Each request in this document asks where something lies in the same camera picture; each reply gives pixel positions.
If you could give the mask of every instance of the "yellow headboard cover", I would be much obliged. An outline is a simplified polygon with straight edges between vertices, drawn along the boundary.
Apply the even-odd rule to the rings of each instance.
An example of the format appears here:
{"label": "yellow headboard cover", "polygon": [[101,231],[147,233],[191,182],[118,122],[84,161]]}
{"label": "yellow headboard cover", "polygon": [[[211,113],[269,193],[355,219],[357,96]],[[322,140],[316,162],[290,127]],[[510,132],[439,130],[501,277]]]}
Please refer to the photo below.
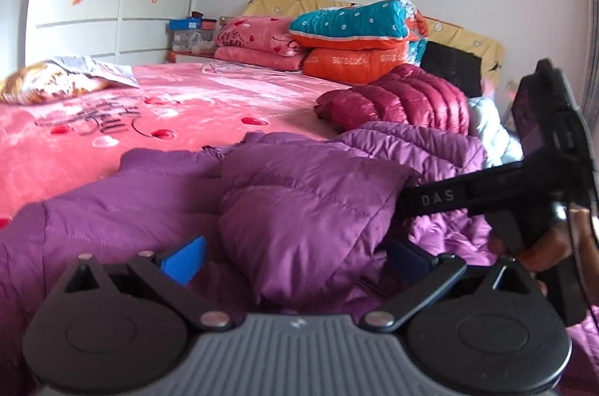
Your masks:
{"label": "yellow headboard cover", "polygon": [[[340,0],[251,0],[243,15],[297,17],[327,7],[348,7],[352,2]],[[429,41],[472,53],[481,58],[481,77],[489,80],[496,88],[505,56],[505,48],[497,41],[473,33],[455,24],[426,18]]]}

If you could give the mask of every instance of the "wire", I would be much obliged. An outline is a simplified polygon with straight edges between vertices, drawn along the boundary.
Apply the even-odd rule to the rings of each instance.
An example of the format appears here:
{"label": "wire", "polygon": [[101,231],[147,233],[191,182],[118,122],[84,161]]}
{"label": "wire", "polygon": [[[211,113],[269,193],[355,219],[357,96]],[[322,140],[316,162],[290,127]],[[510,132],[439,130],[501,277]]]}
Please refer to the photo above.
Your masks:
{"label": "wire", "polygon": [[[570,237],[570,243],[572,245],[572,254],[574,255],[574,264],[576,265],[576,276],[578,278],[578,284],[582,290],[583,295],[585,296],[586,306],[591,313],[591,318],[595,325],[595,330],[597,331],[597,335],[599,335],[599,320],[597,320],[597,315],[593,311],[593,304],[591,302],[591,297],[589,296],[589,291],[586,288],[585,277],[582,272],[582,262],[580,261],[580,252],[576,248],[576,242],[574,242],[574,233],[572,232],[572,218],[570,216],[570,202],[566,202],[565,204],[565,218],[568,222],[568,236]],[[593,237],[597,239],[595,235],[595,226],[593,225],[593,212],[591,211],[589,214],[590,222],[591,222],[591,232]]]}

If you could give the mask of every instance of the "blue box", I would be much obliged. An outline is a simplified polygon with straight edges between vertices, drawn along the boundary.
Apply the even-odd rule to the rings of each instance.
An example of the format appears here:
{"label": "blue box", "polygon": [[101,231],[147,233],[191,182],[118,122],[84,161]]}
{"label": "blue box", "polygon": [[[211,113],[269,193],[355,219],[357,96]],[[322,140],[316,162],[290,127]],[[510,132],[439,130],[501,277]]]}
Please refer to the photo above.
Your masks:
{"label": "blue box", "polygon": [[176,19],[168,21],[168,28],[172,31],[187,31],[189,29],[199,29],[202,24],[202,19]]}

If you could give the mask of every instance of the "orange pillow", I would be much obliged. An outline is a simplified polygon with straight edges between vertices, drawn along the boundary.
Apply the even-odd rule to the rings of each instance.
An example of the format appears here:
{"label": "orange pillow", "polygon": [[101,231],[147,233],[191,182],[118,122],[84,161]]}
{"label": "orange pillow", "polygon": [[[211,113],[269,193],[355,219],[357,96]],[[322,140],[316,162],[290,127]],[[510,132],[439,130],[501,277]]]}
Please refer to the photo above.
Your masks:
{"label": "orange pillow", "polygon": [[333,82],[366,85],[409,58],[408,41],[393,49],[343,51],[316,48],[304,61],[304,74]]}

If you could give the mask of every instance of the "bed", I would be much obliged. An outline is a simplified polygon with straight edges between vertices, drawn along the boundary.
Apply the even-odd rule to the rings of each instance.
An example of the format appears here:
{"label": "bed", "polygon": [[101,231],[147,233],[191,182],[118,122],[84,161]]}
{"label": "bed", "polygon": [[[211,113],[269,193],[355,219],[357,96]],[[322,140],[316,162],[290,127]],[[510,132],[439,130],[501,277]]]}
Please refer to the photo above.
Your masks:
{"label": "bed", "polygon": [[196,151],[252,130],[335,135],[315,99],[339,84],[205,58],[134,68],[139,89],[43,106],[0,106],[0,223],[26,203],[114,173],[133,148]]}

